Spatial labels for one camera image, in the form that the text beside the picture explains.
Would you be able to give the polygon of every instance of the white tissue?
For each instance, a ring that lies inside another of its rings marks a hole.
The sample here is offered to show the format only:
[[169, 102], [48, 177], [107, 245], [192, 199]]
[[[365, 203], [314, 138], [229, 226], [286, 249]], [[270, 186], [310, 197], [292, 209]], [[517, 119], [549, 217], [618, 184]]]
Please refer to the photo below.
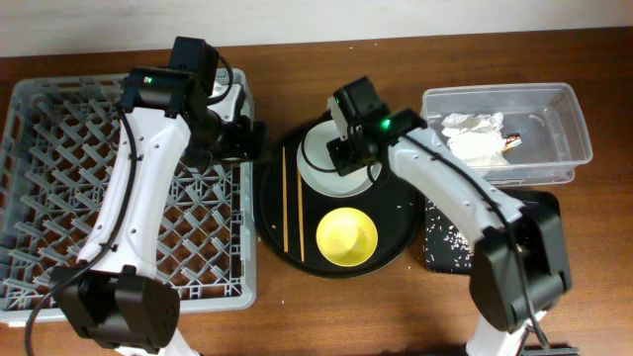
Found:
[[501, 155], [505, 140], [501, 136], [503, 114], [451, 114], [444, 118], [442, 133], [449, 137], [451, 152], [469, 166], [509, 164]]

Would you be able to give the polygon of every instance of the white plate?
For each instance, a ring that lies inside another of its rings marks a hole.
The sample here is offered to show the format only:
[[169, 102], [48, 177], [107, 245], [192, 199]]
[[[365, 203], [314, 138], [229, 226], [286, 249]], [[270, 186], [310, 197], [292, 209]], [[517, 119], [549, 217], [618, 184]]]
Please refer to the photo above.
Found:
[[[325, 145], [337, 137], [336, 124], [332, 120], [310, 129], [304, 144], [306, 145], [306, 156], [313, 165], [323, 169], [334, 168]], [[372, 186], [372, 182], [367, 177], [367, 168], [361, 168], [344, 177], [339, 176], [336, 172], [323, 173], [312, 169], [304, 160], [300, 146], [297, 149], [297, 166], [304, 181], [312, 189], [332, 198], [352, 197]], [[372, 167], [372, 176], [375, 179], [378, 178], [381, 168], [380, 163], [376, 163]]]

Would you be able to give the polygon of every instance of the white background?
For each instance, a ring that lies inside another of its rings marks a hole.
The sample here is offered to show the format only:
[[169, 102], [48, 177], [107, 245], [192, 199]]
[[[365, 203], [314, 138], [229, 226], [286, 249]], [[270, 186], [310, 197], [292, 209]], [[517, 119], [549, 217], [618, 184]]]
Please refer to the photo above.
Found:
[[633, 0], [2, 0], [0, 56], [633, 25]]

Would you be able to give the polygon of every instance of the wooden table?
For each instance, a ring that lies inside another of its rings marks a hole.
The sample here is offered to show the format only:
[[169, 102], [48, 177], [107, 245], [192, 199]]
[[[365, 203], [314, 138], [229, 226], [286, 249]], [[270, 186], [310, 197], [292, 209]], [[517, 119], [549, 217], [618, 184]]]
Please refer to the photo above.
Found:
[[[574, 288], [546, 317], [551, 341], [585, 355], [633, 349], [633, 28], [222, 48], [248, 78], [273, 138], [320, 114], [341, 85], [369, 75], [392, 109], [419, 111], [429, 88], [567, 82], [583, 107], [594, 159], [558, 197]], [[128, 72], [164, 65], [168, 50], [0, 59], [0, 112], [21, 79]], [[205, 355], [379, 354], [459, 344], [478, 312], [468, 278], [427, 272], [417, 243], [352, 280], [307, 275], [257, 245], [257, 300], [246, 311], [181, 315]], [[0, 325], [2, 354], [21, 355], [22, 328]], [[38, 324], [40, 355], [112, 355], [66, 322]]]

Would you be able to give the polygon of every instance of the chopstick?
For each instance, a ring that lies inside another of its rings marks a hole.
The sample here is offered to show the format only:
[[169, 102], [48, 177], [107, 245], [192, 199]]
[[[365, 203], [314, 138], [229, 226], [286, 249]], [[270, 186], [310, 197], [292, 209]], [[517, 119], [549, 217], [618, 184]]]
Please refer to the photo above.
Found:
[[304, 262], [306, 256], [304, 254], [304, 195], [301, 189], [301, 171], [297, 167], [297, 200], [299, 202], [299, 243], [301, 245], [301, 261]]
[[284, 146], [282, 148], [282, 155], [283, 155], [283, 178], [282, 178], [282, 184], [283, 184], [283, 199], [284, 199], [284, 253], [288, 253], [288, 185], [286, 182], [286, 146]]

